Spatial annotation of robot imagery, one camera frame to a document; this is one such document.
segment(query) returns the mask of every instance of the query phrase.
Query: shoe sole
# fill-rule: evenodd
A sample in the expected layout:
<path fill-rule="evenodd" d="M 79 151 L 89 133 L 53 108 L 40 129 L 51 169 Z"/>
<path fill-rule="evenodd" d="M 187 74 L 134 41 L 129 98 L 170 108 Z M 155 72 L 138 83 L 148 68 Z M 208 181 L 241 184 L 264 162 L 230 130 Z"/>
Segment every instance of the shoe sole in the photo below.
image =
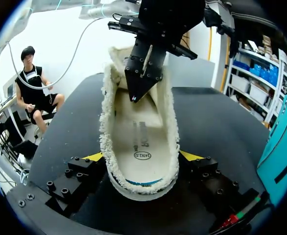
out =
<path fill-rule="evenodd" d="M 108 169 L 108 175 L 109 175 L 109 178 L 110 178 L 110 181 L 111 181 L 112 185 L 114 186 L 114 188 L 120 194 L 122 194 L 124 197 L 127 197 L 127 198 L 129 198 L 131 200 L 139 201 L 139 202 L 152 201 L 152 200 L 155 200 L 157 198 L 160 198 L 160 197 L 164 196 L 165 194 L 168 193 L 169 190 L 172 189 L 172 187 L 174 186 L 174 184 L 176 183 L 176 180 L 177 180 L 177 177 L 174 178 L 172 180 L 172 182 L 166 188 L 164 188 L 163 190 L 160 190 L 157 193 L 154 193 L 154 194 L 139 194 L 139 193 L 130 192 L 129 190 L 121 187 L 120 184 L 114 179 L 114 177 L 112 176 L 112 174 L 109 171 L 109 169 Z"/>

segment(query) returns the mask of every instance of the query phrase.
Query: black shorts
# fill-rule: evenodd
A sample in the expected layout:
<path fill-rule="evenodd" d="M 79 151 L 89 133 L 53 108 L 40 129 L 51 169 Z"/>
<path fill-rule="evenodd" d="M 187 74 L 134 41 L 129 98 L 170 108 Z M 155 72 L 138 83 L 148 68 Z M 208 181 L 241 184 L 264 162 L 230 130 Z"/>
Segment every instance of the black shorts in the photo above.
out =
<path fill-rule="evenodd" d="M 35 105 L 34 110 L 29 113 L 26 110 L 27 116 L 30 118 L 30 121 L 32 124 L 36 124 L 36 121 L 34 120 L 33 116 L 35 111 L 39 110 L 39 111 L 46 111 L 47 113 L 51 114 L 53 112 L 53 110 L 55 109 L 56 105 L 52 105 L 55 97 L 57 94 L 51 94 L 51 98 L 50 95 L 48 94 L 47 96 L 45 96 L 43 99 L 41 99 L 40 101 L 38 101 Z"/>

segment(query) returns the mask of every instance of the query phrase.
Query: shoe insole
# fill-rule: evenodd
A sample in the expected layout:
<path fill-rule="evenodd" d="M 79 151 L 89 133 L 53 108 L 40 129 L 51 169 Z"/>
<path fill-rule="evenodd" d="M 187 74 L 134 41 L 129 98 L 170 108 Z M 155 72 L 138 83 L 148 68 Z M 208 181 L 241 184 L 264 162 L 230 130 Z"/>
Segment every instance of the shoe insole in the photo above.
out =
<path fill-rule="evenodd" d="M 170 151 L 166 130 L 150 97 L 138 103 L 129 101 L 127 90 L 115 96 L 113 150 L 126 180 L 149 185 L 161 180 L 169 169 Z"/>

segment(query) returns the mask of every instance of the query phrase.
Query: printed size label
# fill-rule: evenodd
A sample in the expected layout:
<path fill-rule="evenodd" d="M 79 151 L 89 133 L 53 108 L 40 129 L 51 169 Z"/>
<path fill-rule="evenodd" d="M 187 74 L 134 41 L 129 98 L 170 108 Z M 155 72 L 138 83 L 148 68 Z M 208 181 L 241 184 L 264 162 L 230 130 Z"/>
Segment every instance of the printed size label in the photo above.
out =
<path fill-rule="evenodd" d="M 144 121 L 133 122 L 133 150 L 134 157 L 140 160 L 146 160 L 151 158 L 151 154 L 146 151 L 138 151 L 144 150 L 144 148 L 149 147 L 149 138 L 148 138 L 148 128 Z"/>

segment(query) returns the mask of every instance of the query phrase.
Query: man's hand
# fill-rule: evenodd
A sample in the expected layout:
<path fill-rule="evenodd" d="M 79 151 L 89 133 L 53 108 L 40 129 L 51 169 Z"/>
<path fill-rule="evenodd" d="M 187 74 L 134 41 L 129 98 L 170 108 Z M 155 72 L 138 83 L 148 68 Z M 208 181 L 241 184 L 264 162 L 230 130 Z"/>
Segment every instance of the man's hand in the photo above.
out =
<path fill-rule="evenodd" d="M 50 86 L 50 87 L 48 88 L 49 91 L 52 90 L 52 89 L 53 89 L 53 86 Z"/>
<path fill-rule="evenodd" d="M 27 111 L 31 113 L 34 110 L 35 106 L 32 104 L 27 104 Z"/>

